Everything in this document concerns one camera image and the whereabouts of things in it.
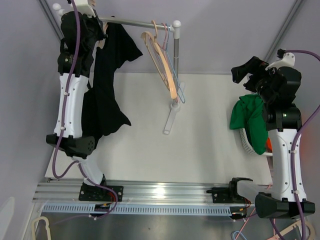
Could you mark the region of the black t shirt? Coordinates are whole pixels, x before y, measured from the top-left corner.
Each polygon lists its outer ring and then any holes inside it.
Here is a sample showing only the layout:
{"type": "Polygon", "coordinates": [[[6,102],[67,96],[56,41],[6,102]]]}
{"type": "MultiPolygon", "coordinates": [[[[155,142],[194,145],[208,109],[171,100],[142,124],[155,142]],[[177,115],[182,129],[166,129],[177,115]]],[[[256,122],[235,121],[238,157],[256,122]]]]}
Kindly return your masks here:
{"type": "Polygon", "coordinates": [[[143,55],[121,24],[109,22],[106,35],[103,47],[96,49],[93,86],[85,92],[82,105],[82,133],[94,137],[95,144],[123,125],[131,125],[116,101],[114,77],[126,61],[143,55]]]}

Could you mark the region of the bright green t shirt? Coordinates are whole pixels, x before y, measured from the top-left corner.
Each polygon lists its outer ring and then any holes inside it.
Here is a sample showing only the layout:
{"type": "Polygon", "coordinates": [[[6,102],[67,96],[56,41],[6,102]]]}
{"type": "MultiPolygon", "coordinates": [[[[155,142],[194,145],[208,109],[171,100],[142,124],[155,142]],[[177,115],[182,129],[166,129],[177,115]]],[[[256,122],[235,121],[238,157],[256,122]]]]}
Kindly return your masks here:
{"type": "Polygon", "coordinates": [[[266,152],[268,139],[263,106],[264,102],[257,94],[240,96],[233,106],[229,123],[231,130],[245,129],[247,139],[258,155],[266,152]]]}

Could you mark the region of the blue wire hanger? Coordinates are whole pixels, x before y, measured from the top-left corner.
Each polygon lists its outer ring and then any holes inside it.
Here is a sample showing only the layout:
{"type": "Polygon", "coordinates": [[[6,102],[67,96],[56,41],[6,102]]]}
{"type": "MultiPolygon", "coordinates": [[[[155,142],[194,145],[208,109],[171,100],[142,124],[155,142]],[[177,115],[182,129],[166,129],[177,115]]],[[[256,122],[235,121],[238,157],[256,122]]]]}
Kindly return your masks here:
{"type": "Polygon", "coordinates": [[[168,57],[169,66],[172,70],[173,82],[175,84],[178,101],[184,104],[186,98],[184,95],[183,82],[179,80],[179,53],[180,53],[180,36],[182,23],[179,20],[174,20],[170,26],[165,25],[173,38],[173,57],[170,56],[169,51],[166,49],[165,53],[168,57]]]}

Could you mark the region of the orange t shirt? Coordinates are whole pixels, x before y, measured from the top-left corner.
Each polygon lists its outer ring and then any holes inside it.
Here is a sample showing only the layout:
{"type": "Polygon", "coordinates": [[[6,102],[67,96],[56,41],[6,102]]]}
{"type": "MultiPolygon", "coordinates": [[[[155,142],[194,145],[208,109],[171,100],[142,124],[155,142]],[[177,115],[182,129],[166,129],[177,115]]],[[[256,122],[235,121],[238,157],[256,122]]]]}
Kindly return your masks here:
{"type": "Polygon", "coordinates": [[[267,138],[267,141],[266,141],[266,144],[265,144],[265,149],[266,149],[267,153],[272,153],[273,152],[271,140],[270,140],[269,137],[267,138]]]}

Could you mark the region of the beige hanger with black shirt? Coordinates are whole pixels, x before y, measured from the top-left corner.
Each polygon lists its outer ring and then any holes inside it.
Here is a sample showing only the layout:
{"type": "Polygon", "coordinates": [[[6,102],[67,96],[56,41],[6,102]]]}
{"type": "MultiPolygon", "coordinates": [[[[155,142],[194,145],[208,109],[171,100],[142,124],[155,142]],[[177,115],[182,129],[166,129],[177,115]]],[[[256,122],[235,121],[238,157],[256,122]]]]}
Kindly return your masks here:
{"type": "MultiPolygon", "coordinates": [[[[90,0],[90,4],[91,4],[92,7],[95,7],[96,6],[96,1],[95,0],[90,0]]],[[[100,48],[100,49],[103,49],[103,47],[105,45],[105,41],[107,39],[107,34],[106,34],[107,28],[108,28],[108,23],[107,22],[103,22],[102,29],[103,29],[103,33],[105,35],[105,38],[103,40],[99,40],[97,42],[97,47],[100,48]]]]}

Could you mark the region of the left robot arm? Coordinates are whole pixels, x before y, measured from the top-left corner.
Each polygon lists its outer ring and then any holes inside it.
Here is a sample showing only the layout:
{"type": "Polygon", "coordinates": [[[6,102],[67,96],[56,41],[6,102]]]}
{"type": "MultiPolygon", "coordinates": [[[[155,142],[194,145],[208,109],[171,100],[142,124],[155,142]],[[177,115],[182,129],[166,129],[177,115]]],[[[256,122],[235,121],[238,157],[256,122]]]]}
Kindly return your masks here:
{"type": "Polygon", "coordinates": [[[96,42],[105,38],[103,23],[96,15],[71,11],[62,15],[61,30],[63,38],[57,59],[59,110],[54,133],[46,136],[46,143],[54,147],[52,173],[56,179],[61,179],[71,166],[77,165],[83,176],[81,195],[90,193],[95,200],[101,201],[107,197],[108,188],[97,163],[88,159],[96,141],[92,135],[83,133],[82,113],[94,61],[93,50],[96,42]],[[60,175],[56,171],[59,152],[72,160],[60,175]]]}

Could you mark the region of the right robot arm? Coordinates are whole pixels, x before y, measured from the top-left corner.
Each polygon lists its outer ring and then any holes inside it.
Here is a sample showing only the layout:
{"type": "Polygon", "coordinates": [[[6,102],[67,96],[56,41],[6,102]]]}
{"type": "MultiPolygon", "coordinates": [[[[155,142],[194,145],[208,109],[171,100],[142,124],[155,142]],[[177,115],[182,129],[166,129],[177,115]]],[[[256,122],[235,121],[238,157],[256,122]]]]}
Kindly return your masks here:
{"type": "Polygon", "coordinates": [[[313,202],[307,200],[300,169],[302,116],[294,104],[302,74],[294,69],[295,56],[286,53],[271,64],[253,56],[231,69],[232,81],[245,77],[246,90],[257,93],[263,101],[262,117],[272,146],[274,175],[272,189],[264,190],[249,178],[235,178],[227,191],[232,202],[247,198],[254,202],[262,219],[294,219],[312,215],[313,202]]]}

